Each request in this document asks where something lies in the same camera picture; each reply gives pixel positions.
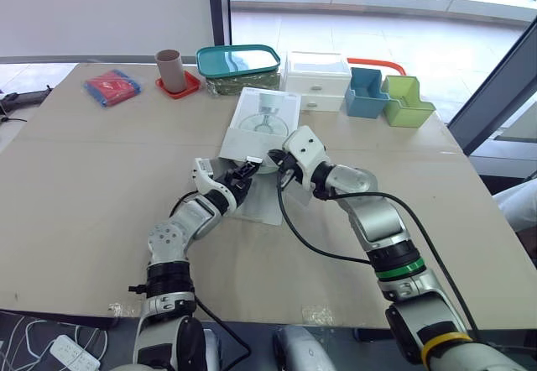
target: teal lid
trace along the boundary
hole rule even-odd
[[[198,71],[212,77],[231,77],[274,71],[279,56],[267,45],[227,45],[201,48],[196,54]]]

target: person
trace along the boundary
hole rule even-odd
[[[537,179],[499,192],[493,198],[537,266]]]

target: green ring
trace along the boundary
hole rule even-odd
[[[392,277],[401,276],[403,274],[412,273],[415,270],[425,266],[425,261],[423,258],[419,258],[415,262],[412,262],[411,264],[407,264],[405,266],[401,266],[400,268],[387,270],[385,272],[375,272],[377,277],[379,279],[391,279]]]

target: green box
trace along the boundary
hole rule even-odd
[[[435,111],[430,102],[420,100],[420,82],[413,76],[386,76],[382,91],[392,98],[384,107],[390,126],[419,128]]]

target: plastic bag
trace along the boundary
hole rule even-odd
[[[142,91],[137,81],[117,69],[85,81],[84,88],[103,107],[116,105]]]
[[[213,96],[238,96],[243,87],[279,90],[279,73],[264,71],[242,76],[206,78],[206,84]]]

